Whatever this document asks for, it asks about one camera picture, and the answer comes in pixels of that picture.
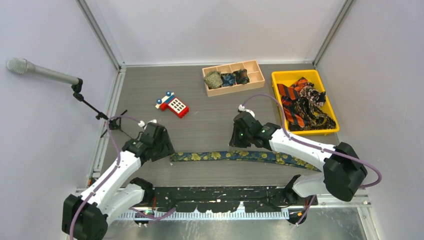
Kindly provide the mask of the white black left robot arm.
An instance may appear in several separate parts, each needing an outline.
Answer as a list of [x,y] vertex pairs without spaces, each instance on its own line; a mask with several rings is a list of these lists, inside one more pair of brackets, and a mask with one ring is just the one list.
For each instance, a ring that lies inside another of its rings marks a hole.
[[141,135],[128,140],[100,178],[80,195],[70,194],[63,202],[61,230],[77,240],[101,240],[109,225],[134,205],[148,207],[155,197],[152,183],[133,178],[124,182],[148,161],[175,153],[167,129],[150,121],[141,122]]

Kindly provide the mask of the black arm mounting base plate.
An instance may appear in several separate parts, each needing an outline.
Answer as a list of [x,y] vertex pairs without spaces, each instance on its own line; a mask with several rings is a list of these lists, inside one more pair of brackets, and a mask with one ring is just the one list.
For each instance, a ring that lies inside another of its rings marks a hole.
[[124,212],[120,220],[162,221],[287,220],[302,223],[316,197],[301,198],[277,186],[156,187],[148,203]]

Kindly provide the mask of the blue yellow floral tie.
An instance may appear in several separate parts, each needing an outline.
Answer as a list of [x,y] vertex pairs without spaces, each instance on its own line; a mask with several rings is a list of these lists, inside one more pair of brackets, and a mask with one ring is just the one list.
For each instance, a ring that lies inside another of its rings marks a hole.
[[320,170],[310,163],[287,153],[267,151],[212,151],[212,152],[177,152],[170,156],[171,162],[196,161],[245,161],[263,164],[277,164],[319,172]]

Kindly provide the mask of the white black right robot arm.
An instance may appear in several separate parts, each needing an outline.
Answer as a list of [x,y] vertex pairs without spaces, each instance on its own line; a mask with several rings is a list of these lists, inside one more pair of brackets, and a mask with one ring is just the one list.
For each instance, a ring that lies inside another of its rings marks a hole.
[[231,147],[248,148],[254,145],[272,152],[290,155],[319,169],[311,175],[295,175],[284,188],[291,205],[299,205],[306,197],[331,194],[349,202],[362,185],[368,172],[347,143],[319,143],[295,134],[274,123],[261,124],[249,112],[242,111],[233,119]]

